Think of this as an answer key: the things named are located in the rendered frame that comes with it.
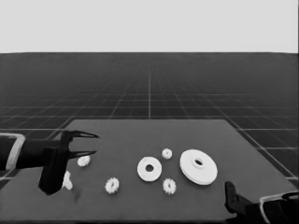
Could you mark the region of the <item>large thick white disc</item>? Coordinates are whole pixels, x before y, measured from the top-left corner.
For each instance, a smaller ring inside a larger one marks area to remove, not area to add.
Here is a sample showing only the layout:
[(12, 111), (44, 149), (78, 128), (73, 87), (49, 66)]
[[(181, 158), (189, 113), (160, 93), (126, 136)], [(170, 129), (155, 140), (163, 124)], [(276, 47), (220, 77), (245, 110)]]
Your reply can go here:
[(199, 149), (187, 149), (180, 155), (181, 172), (193, 183), (210, 185), (218, 175), (216, 163), (205, 152)]

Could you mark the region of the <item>small white T-shaped piece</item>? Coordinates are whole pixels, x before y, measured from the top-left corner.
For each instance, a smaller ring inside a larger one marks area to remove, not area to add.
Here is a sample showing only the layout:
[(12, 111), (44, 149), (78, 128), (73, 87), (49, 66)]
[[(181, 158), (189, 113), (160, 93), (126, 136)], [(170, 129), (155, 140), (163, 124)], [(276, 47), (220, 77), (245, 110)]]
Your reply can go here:
[(68, 171), (66, 171), (64, 174), (63, 186), (68, 190), (71, 190), (73, 188), (73, 184), (70, 180), (70, 173)]

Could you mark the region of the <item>white round carrier with pins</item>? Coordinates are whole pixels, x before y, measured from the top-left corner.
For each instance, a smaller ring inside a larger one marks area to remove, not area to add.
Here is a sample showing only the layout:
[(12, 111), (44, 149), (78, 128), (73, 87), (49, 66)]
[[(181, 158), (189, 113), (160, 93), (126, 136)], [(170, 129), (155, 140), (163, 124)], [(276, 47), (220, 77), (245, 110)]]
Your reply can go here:
[(154, 157), (144, 157), (139, 161), (136, 170), (143, 181), (152, 182), (162, 174), (162, 165)]

